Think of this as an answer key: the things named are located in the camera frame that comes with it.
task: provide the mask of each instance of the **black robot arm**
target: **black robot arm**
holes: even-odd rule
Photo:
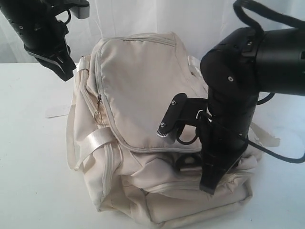
[[[242,7],[294,28],[264,31]],[[291,163],[300,159],[273,153],[247,138],[255,107],[274,93],[305,95],[305,22],[277,13],[253,0],[237,0],[236,15],[249,27],[239,28],[201,60],[209,86],[208,99],[173,98],[157,134],[179,140],[185,125],[196,127],[202,143],[200,189],[210,194],[221,178],[234,168],[248,145]],[[258,101],[260,92],[271,94]]]
[[[73,77],[76,68],[65,35],[70,11],[79,19],[89,16],[86,0],[0,0],[0,10],[24,43],[25,50],[61,79]],[[68,20],[56,16],[67,11]]]

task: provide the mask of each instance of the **white backdrop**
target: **white backdrop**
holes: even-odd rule
[[[90,54],[101,37],[142,32],[177,33],[191,55],[201,58],[222,38],[244,26],[235,16],[235,0],[90,0],[91,16],[72,18],[66,36],[77,62]],[[304,0],[259,0],[266,6],[305,20]],[[282,25],[250,13],[265,30]],[[0,13],[0,62],[34,62],[4,16]]]

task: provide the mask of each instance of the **backpack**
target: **backpack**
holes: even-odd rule
[[[175,168],[183,155],[200,152],[200,141],[169,144],[156,134],[176,94],[207,98],[199,64],[172,32],[102,39],[80,59],[67,159],[82,171],[97,211],[120,211],[150,228],[176,228],[236,211],[251,199],[250,177],[261,151],[249,146],[210,195],[199,190],[200,168]],[[188,126],[181,139],[194,134]],[[259,143],[252,129],[249,139]]]

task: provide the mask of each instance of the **white tabletop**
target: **white tabletop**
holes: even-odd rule
[[[66,163],[67,117],[45,111],[67,105],[72,81],[39,64],[0,64],[0,229],[143,229],[120,213],[97,213],[81,173]],[[305,149],[305,97],[276,95],[254,121],[282,139],[273,148],[300,157]],[[253,178],[253,199],[240,211],[190,229],[305,227],[305,164],[268,155]]]

